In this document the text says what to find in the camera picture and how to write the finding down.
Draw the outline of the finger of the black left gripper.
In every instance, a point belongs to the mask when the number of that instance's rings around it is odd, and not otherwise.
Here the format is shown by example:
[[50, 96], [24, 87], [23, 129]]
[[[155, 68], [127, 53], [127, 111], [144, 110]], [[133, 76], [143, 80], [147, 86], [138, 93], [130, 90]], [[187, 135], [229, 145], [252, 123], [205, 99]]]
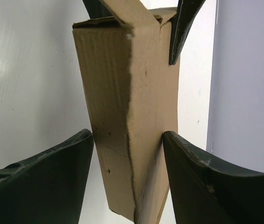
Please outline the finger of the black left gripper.
[[111, 17], [112, 13], [99, 0], [83, 0], [90, 19]]
[[171, 19], [169, 65], [175, 65], [186, 42], [194, 19], [205, 0], [179, 0], [177, 13]]

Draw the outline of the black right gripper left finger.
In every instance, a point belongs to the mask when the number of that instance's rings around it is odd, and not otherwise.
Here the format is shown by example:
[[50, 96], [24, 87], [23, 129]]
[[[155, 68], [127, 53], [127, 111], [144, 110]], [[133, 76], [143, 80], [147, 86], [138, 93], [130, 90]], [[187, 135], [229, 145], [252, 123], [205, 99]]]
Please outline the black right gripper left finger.
[[0, 169], [0, 224], [77, 224], [93, 154], [87, 129]]

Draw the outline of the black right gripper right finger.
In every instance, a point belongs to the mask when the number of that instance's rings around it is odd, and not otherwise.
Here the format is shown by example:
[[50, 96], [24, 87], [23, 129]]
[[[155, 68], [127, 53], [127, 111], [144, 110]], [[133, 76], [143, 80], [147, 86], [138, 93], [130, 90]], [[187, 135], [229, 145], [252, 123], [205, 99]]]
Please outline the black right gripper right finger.
[[178, 224], [264, 224], [264, 173], [227, 162], [177, 133], [163, 133]]

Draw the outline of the brown cardboard box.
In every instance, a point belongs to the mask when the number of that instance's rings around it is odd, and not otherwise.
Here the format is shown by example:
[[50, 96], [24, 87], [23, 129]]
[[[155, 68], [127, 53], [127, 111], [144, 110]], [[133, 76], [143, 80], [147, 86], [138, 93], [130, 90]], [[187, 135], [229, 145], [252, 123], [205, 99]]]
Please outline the brown cardboard box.
[[112, 16], [74, 24], [73, 37], [107, 202], [136, 224], [157, 224], [169, 191], [161, 137], [178, 129], [175, 11], [103, 4]]

